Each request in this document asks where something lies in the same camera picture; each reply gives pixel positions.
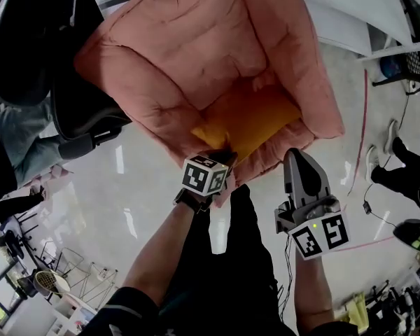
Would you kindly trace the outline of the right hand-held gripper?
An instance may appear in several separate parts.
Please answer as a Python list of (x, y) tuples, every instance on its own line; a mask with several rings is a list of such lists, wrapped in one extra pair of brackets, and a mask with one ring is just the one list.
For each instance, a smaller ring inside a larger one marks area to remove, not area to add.
[(305, 260), (346, 246), (350, 242), (347, 217), (339, 200), (330, 195), (322, 166), (306, 152), (290, 148), (283, 170), (285, 192), (294, 205), (306, 206), (296, 209), (286, 201), (275, 209), (276, 232), (290, 236)]

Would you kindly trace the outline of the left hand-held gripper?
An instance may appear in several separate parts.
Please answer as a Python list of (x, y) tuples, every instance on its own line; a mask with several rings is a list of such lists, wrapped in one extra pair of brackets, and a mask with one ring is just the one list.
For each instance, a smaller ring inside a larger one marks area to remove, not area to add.
[(238, 154), (231, 150), (206, 150), (190, 155), (183, 163), (182, 187), (203, 197), (221, 192), (237, 158)]

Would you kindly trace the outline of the orange seat cushion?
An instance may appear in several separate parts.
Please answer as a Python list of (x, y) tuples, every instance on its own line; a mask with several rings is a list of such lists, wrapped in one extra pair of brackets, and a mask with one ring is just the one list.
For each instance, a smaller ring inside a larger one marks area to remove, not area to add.
[(191, 133), (213, 149), (229, 149), (241, 162), (281, 128), (301, 117), (300, 109), (277, 85), (254, 90), (238, 84), (202, 112)]

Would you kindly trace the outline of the person's right forearm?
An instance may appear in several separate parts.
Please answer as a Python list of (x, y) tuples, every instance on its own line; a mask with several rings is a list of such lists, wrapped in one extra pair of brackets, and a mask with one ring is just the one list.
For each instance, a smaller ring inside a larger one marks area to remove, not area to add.
[(296, 252), (294, 305), (300, 336), (335, 320), (332, 294), (321, 257), (304, 260), (300, 252)]

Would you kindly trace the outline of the person's left forearm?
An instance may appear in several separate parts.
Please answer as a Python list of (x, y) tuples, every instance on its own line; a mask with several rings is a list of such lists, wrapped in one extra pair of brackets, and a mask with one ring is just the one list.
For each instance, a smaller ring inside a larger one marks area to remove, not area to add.
[(202, 278), (211, 261), (210, 211), (180, 202), (139, 252), (123, 282), (160, 307), (174, 289)]

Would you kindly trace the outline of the person's black trousers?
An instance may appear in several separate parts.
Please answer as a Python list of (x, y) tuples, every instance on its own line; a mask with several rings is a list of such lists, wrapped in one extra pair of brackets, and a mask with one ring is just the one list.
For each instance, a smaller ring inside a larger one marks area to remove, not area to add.
[(250, 190), (230, 196), (224, 253), (211, 250), (209, 212), (197, 214), (160, 307), (158, 336), (295, 336), (281, 322), (278, 287)]

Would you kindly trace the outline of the black and green device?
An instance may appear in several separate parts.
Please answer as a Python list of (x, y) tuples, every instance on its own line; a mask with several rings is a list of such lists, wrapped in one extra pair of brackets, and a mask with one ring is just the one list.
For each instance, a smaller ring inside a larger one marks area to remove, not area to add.
[(420, 220), (407, 219), (395, 226), (393, 235), (410, 248), (420, 252)]

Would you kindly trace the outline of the yellow cloth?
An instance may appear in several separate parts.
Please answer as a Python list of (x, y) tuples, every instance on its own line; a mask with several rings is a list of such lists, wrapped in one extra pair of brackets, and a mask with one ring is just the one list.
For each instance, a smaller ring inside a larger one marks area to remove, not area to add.
[(345, 305), (350, 324), (358, 328), (368, 328), (368, 313), (364, 293), (354, 294)]

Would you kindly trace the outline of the blue bag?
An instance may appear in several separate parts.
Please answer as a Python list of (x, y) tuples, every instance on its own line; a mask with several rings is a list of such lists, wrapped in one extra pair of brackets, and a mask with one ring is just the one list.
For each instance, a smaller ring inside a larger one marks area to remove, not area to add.
[(385, 77), (383, 83), (401, 81), (405, 78), (397, 55), (382, 57), (379, 61), (379, 67)]

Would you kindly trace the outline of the person's black shirt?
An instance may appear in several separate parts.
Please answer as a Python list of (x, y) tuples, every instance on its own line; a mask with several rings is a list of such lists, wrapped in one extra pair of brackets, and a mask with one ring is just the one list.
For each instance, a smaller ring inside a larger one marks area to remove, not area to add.
[(140, 290), (124, 287), (80, 336), (297, 336), (281, 322), (275, 303), (242, 298), (238, 290), (194, 287), (157, 307)]

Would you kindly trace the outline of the small black swivel chair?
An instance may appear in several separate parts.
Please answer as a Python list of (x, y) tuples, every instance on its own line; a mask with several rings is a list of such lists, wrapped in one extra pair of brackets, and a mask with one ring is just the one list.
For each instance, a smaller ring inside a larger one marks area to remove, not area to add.
[(24, 259), (23, 247), (28, 244), (32, 236), (26, 237), (25, 235), (19, 236), (12, 230), (7, 230), (0, 234), (0, 247), (6, 247), (8, 254), (13, 258)]

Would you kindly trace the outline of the black office chair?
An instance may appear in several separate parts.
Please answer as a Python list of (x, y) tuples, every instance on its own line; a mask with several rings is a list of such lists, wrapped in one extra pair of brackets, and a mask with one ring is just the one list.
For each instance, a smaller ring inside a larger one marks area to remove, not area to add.
[(34, 109), (48, 100), (73, 160), (116, 138), (130, 119), (105, 92), (83, 79), (74, 57), (103, 22), (95, 0), (3, 0), (0, 102)]

